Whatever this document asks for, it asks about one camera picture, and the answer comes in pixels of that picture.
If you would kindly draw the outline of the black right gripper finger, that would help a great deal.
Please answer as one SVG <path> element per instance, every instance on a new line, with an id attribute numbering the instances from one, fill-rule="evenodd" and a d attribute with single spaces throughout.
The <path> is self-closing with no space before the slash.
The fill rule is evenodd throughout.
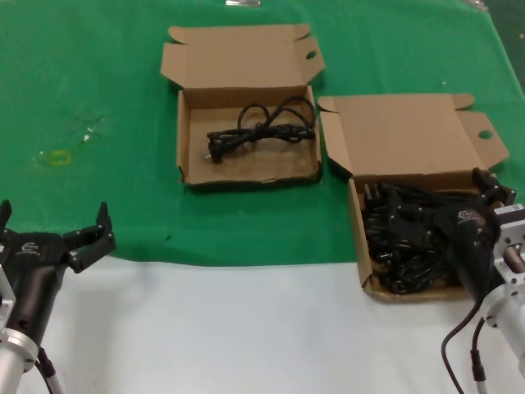
<path id="1" fill-rule="evenodd" d="M 421 205 L 404 203 L 402 195 L 410 200 L 420 199 L 431 204 L 431 213 L 436 210 L 436 193 L 418 186 L 387 186 L 387 231 L 400 241 L 407 241 L 413 247 L 432 247 L 432 230 L 425 227 L 430 223 L 429 212 Z"/>
<path id="2" fill-rule="evenodd" d="M 480 192 L 472 201 L 475 209 L 489 208 L 496 203 L 499 206 L 508 206 L 515 201 L 514 189 L 503 186 L 496 177 L 479 167 L 472 170 L 472 182 Z"/>

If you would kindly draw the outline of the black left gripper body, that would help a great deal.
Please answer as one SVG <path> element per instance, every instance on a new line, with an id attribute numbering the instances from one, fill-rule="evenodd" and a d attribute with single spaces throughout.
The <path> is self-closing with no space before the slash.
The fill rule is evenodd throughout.
<path id="1" fill-rule="evenodd" d="M 16 297 L 7 327 L 40 345 L 67 268 L 65 243 L 58 234 L 1 233 L 1 265 Z"/>

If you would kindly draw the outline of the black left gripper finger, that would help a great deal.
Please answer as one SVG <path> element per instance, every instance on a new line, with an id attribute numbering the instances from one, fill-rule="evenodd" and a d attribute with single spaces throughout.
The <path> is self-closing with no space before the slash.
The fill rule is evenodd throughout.
<path id="1" fill-rule="evenodd" d="M 5 199 L 1 202 L 0 206 L 0 237 L 1 244 L 6 240 L 9 235 L 9 230 L 7 229 L 7 223 L 11 217 L 12 207 L 9 200 Z"/>
<path id="2" fill-rule="evenodd" d="M 75 273 L 82 273 L 109 255 L 116 248 L 116 238 L 107 203 L 100 204 L 93 226 L 67 232 L 62 239 L 69 252 L 68 266 Z"/>

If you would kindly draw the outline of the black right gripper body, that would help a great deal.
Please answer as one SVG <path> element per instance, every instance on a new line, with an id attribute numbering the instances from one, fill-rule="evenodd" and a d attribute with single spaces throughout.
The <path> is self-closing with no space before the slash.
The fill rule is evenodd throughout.
<path id="1" fill-rule="evenodd" d="M 494 281 L 493 232 L 486 219 L 473 208 L 449 205 L 436 211 L 433 224 L 445 243 L 445 261 L 481 303 Z"/>

